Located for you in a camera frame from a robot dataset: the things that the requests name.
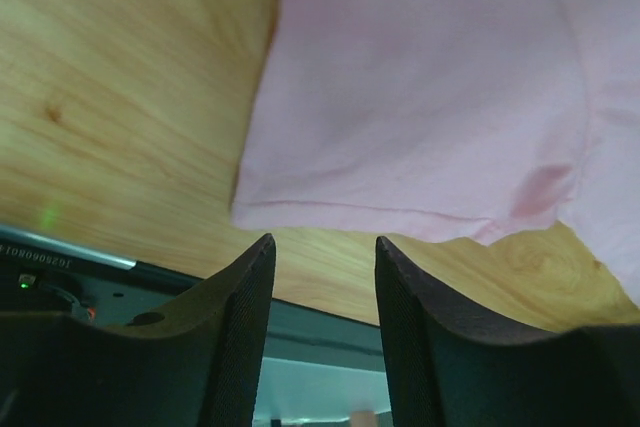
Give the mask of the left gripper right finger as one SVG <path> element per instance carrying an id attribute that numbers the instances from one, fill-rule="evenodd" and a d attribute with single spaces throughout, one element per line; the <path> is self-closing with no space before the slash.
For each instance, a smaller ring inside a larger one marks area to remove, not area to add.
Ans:
<path id="1" fill-rule="evenodd" d="M 375 288 L 398 426 L 560 426 L 569 382 L 548 372 L 552 334 L 507 318 L 376 241 Z"/>

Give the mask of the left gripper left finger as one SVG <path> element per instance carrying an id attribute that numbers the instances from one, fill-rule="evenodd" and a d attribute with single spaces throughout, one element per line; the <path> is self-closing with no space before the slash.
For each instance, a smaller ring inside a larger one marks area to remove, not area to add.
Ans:
<path id="1" fill-rule="evenodd" d="M 212 277 L 110 326 L 108 426 L 249 426 L 266 342 L 276 243 L 266 234 Z"/>

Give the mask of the pink t-shirt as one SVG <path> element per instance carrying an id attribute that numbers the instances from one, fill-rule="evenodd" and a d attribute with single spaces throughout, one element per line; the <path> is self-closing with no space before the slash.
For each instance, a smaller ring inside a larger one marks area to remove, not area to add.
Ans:
<path id="1" fill-rule="evenodd" d="M 639 0 L 280 0 L 235 226 L 570 227 L 639 297 Z"/>

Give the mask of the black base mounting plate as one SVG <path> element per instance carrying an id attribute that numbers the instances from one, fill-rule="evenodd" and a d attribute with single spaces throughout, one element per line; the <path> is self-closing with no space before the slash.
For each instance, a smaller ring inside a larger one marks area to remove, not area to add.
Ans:
<path id="1" fill-rule="evenodd" d="M 60 274 L 97 310 L 96 324 L 122 324 L 168 302 L 201 280 L 142 261 L 3 225 L 1 259 L 26 271 Z M 377 327 L 272 300 L 268 358 L 383 371 Z"/>

